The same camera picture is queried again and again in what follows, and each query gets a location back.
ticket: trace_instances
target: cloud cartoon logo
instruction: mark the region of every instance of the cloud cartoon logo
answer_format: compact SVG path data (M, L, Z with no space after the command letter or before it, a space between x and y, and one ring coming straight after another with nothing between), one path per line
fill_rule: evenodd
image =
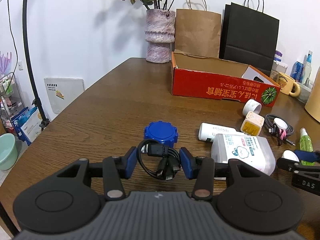
M241 146L235 148L235 150L232 153L235 156L239 156L241 159L247 158L249 156L249 152L247 151L247 149Z

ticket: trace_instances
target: yellow mug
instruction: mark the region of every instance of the yellow mug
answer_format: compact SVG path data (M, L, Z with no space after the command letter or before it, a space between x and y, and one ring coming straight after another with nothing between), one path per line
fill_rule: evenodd
M286 95L290 95L292 97L297 97L298 95L300 95L301 88L299 84L292 77L279 72L276 82L281 87L280 92Z

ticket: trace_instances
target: marbled ceramic vase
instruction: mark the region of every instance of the marbled ceramic vase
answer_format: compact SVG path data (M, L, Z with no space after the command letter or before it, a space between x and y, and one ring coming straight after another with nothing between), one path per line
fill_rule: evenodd
M146 41L148 49L146 60L153 63L170 61L170 44L174 42L174 11L147 10Z

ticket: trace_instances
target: green bottle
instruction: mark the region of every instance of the green bottle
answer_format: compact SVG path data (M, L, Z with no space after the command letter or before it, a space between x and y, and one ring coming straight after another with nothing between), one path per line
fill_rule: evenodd
M300 150L305 152L313 152L312 142L305 128L301 128L300 130ZM301 164L305 166L313 166L315 163L301 161Z

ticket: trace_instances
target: cardboard box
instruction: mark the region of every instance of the cardboard box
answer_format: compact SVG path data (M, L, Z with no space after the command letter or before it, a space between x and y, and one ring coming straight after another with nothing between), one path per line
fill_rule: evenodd
M280 86L256 68L218 58L201 58L172 52L172 94L176 96L249 99L273 106Z

